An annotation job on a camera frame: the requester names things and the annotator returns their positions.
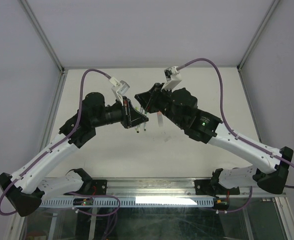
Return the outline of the orange capped grey highlighter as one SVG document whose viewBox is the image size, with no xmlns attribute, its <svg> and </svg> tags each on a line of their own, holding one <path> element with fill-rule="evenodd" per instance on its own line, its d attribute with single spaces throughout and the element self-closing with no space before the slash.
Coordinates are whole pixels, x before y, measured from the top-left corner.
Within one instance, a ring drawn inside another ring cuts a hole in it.
<svg viewBox="0 0 294 240">
<path fill-rule="evenodd" d="M 161 112 L 157 112 L 157 120 L 158 120 L 158 126 L 162 127 L 163 126 L 163 115 Z"/>
</svg>

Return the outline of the silver pen lime end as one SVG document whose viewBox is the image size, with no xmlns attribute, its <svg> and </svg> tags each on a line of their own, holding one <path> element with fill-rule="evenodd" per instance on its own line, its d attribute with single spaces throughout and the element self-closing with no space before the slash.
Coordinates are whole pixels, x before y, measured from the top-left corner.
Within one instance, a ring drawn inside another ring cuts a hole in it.
<svg viewBox="0 0 294 240">
<path fill-rule="evenodd" d="M 139 133 L 140 131 L 140 124 L 138 124 L 136 127 L 135 127 L 135 130 L 137 133 Z"/>
</svg>

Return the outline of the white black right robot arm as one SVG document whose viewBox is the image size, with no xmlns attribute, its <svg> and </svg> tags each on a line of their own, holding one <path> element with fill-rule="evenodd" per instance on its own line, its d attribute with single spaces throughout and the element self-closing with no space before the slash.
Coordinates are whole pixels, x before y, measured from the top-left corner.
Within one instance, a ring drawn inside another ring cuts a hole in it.
<svg viewBox="0 0 294 240">
<path fill-rule="evenodd" d="M 258 186 L 275 195 L 283 193 L 289 165 L 280 158 L 291 161 L 291 148 L 272 148 L 232 133 L 219 117 L 198 109 L 197 98 L 185 88 L 172 91 L 162 86 L 155 83 L 150 90 L 134 97 L 148 113 L 160 112 L 189 138 L 222 148 L 251 163 L 248 167 L 216 169 L 210 181 L 200 185 L 201 190 L 214 197 L 242 186 Z"/>
</svg>

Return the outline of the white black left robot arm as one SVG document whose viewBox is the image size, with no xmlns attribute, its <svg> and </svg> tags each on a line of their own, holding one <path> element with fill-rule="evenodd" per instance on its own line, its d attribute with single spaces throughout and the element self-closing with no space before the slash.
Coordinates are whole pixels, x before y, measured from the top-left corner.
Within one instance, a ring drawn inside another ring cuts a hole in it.
<svg viewBox="0 0 294 240">
<path fill-rule="evenodd" d="M 51 198 L 70 193 L 90 193 L 92 177 L 82 168 L 72 169 L 58 178 L 47 180 L 46 176 L 95 137 L 97 127 L 121 123 L 125 129 L 130 129 L 148 120 L 127 97 L 113 105 L 105 105 L 103 94 L 87 94 L 77 114 L 66 121 L 37 156 L 12 174 L 0 174 L 2 197 L 8 199 L 16 213 L 26 217 Z"/>
</svg>

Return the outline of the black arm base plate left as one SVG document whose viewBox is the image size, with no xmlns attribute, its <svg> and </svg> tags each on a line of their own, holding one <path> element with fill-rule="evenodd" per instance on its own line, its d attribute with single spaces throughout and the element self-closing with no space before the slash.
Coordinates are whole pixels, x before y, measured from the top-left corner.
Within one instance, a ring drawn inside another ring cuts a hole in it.
<svg viewBox="0 0 294 240">
<path fill-rule="evenodd" d="M 73 191 L 80 195 L 106 195 L 107 180 L 106 179 L 91 179 L 86 180 L 81 188 L 77 191 Z"/>
</svg>

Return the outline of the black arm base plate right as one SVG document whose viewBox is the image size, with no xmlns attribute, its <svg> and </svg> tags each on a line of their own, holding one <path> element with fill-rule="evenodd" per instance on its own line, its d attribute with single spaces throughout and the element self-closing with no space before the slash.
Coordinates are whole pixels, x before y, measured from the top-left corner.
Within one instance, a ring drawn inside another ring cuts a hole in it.
<svg viewBox="0 0 294 240">
<path fill-rule="evenodd" d="M 225 188 L 220 184 L 211 185 L 210 179 L 196 179 L 194 180 L 194 187 L 196 195 L 208 195 L 212 197 L 217 197 L 220 195 L 239 195 L 239 187 Z"/>
</svg>

